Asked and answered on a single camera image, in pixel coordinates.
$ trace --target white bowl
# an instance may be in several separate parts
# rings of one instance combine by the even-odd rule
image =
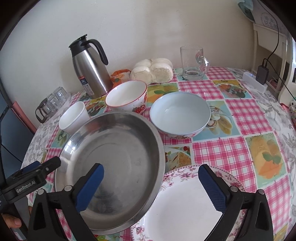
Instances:
[[[106,96],[106,105],[114,111],[143,113],[147,104],[147,85],[141,80],[130,80],[112,89]]]
[[[186,139],[200,133],[211,117],[207,102],[186,92],[166,94],[150,109],[151,122],[169,138]]]

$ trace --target white cup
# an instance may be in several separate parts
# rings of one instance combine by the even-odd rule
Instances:
[[[85,108],[85,104],[82,101],[78,101],[61,116],[59,128],[73,135],[88,120],[90,120],[90,117]]]

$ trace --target finger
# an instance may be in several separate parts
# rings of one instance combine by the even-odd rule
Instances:
[[[19,218],[15,218],[9,214],[2,214],[2,217],[9,228],[20,228],[22,226],[22,222]]]

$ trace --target white chair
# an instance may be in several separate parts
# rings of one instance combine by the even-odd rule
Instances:
[[[289,67],[289,72],[287,76],[287,80],[285,82],[287,88],[290,90],[292,95],[295,97],[296,96],[296,83],[293,82],[294,76],[295,76],[295,69],[296,69],[296,43],[292,36],[289,37],[289,45],[290,45],[290,67]],[[293,100],[293,97],[290,95],[288,90],[286,89],[285,86],[283,86],[281,92],[279,93],[279,98],[278,98],[280,103],[285,104],[286,106],[290,105],[290,101]]]
[[[253,67],[252,72],[254,74],[257,74],[257,71],[255,70],[256,65],[256,57],[257,57],[257,46],[261,46],[270,52],[272,52],[277,44],[278,40],[278,32],[274,31],[273,29],[258,25],[253,23],[254,28],[254,59],[253,59]],[[283,78],[284,71],[285,71],[285,65],[286,65],[286,58],[287,58],[287,37],[284,34],[279,33],[279,45],[274,52],[277,56],[279,56],[282,59],[281,64],[281,71],[280,71],[280,77]],[[277,87],[274,88],[269,82],[267,82],[269,86],[271,86],[274,90],[276,90],[277,93],[279,93],[280,87],[281,87],[281,80],[279,79],[277,83]]]

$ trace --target mug handle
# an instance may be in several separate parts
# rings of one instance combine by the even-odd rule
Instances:
[[[42,115],[43,119],[40,119],[40,117],[37,115],[37,110],[39,110],[40,114]],[[37,109],[35,110],[35,115],[36,115],[36,118],[37,120],[43,124],[45,121],[46,121],[46,117],[42,114],[41,112],[41,108],[38,106]]]
[[[202,58],[203,58],[203,61],[204,61],[204,64],[205,64],[203,73],[206,74],[210,69],[210,62],[207,60],[206,57],[203,56]]]
[[[200,71],[202,71],[203,74],[206,74],[210,69],[210,63],[207,58],[197,53],[195,59],[197,63],[200,64]]]

